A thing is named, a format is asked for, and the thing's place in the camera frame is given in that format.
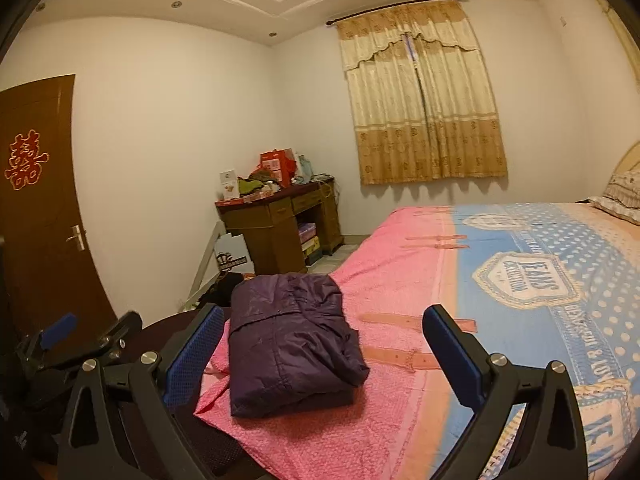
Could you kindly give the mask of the dark purple padded jacket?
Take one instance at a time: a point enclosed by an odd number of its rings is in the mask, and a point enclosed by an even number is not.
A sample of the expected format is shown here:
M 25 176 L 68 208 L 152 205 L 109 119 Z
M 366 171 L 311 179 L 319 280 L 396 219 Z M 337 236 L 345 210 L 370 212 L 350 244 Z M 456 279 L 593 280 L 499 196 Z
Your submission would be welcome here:
M 329 275 L 259 275 L 236 286 L 228 348 L 236 418 L 349 406 L 370 374 Z

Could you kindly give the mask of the brown wooden door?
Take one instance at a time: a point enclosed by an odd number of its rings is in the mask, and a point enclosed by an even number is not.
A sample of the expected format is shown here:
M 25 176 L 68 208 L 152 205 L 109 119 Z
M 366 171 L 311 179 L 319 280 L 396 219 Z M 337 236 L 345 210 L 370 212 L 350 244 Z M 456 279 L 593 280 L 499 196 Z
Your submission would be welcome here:
M 94 265 L 82 224 L 74 179 L 72 75 L 21 84 L 1 93 L 2 270 L 16 328 L 33 334 L 66 313 L 77 335 L 66 348 L 96 340 L 116 321 Z M 14 191 L 4 177 L 10 144 L 29 129 L 50 154 L 40 180 Z M 68 242 L 72 226 L 84 231 L 86 250 Z

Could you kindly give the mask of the blue patterned bed blanket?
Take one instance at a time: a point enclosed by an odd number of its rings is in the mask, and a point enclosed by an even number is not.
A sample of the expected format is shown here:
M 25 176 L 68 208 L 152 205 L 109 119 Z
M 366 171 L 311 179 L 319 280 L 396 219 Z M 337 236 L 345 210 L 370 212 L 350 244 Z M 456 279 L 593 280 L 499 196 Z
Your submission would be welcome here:
M 562 362 L 588 476 L 604 479 L 639 431 L 639 229 L 588 204 L 437 208 L 457 259 L 445 301 L 512 363 Z

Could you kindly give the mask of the white printed bag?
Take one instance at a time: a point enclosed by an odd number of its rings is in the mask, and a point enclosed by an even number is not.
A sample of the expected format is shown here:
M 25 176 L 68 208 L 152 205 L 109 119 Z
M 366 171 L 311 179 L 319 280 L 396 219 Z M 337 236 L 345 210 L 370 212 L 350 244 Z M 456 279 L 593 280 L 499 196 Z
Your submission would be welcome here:
M 214 246 L 214 253 L 220 273 L 255 273 L 254 262 L 250 258 L 250 252 L 242 234 L 232 235 L 227 233 L 219 237 Z

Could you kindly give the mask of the red double happiness sticker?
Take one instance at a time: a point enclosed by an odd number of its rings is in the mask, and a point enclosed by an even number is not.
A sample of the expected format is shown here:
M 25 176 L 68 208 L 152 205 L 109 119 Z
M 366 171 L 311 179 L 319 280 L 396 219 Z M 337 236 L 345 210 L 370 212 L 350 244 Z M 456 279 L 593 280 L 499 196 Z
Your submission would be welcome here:
M 27 185 L 39 182 L 43 165 L 50 160 L 50 154 L 40 151 L 40 133 L 29 129 L 26 134 L 17 134 L 10 144 L 8 168 L 4 177 L 14 191 L 21 191 Z

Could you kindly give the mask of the dark wooden desk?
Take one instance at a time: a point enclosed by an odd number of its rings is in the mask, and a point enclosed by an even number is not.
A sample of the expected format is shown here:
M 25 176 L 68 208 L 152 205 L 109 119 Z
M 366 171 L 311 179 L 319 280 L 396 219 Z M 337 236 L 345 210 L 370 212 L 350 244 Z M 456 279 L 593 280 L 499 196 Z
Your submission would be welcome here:
M 337 212 L 335 179 L 296 184 L 269 197 L 246 202 L 220 200 L 219 219 L 227 231 L 244 237 L 258 274 L 305 273 L 306 256 L 299 237 L 305 223 L 316 226 L 323 255 L 344 243 Z

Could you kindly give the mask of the pink bed cover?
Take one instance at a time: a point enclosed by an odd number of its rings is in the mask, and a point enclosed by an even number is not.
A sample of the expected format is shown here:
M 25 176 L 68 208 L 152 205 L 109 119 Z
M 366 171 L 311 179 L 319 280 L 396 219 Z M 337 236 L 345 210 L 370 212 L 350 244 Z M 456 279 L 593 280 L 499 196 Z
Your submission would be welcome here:
M 466 246 L 450 208 L 400 208 L 328 275 L 239 284 L 196 417 L 280 479 L 426 478 L 450 390 L 422 315 Z

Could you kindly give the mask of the white card on desk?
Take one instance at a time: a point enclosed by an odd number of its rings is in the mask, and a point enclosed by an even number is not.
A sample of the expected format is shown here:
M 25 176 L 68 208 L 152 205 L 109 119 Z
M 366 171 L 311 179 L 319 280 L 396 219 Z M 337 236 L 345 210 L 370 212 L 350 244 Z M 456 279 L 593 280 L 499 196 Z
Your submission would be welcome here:
M 237 200 L 240 197 L 239 179 L 234 169 L 220 174 L 220 185 L 224 200 Z

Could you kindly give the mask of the patterned pillow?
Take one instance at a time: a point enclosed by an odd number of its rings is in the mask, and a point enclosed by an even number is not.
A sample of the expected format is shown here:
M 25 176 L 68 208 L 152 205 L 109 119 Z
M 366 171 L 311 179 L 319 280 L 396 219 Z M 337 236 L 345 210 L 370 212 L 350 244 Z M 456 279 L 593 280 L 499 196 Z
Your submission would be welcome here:
M 613 174 L 603 194 L 589 197 L 588 202 L 611 216 L 638 226 L 640 224 L 639 170 Z

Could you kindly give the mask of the red gift box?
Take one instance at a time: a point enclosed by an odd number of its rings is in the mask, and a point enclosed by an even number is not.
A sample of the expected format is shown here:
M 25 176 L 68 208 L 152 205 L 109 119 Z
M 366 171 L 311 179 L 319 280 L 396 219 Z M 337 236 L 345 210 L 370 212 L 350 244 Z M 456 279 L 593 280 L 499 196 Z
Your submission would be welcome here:
M 290 148 L 263 152 L 259 157 L 259 165 L 268 170 L 282 188 L 288 188 L 296 175 L 297 162 Z

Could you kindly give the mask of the beige patterned curtain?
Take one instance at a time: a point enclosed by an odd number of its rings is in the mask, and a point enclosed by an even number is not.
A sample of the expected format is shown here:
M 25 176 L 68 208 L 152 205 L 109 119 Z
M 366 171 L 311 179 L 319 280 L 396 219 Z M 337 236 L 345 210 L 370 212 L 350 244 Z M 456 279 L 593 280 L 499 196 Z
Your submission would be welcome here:
M 391 6 L 336 30 L 362 184 L 506 177 L 494 92 L 460 3 Z

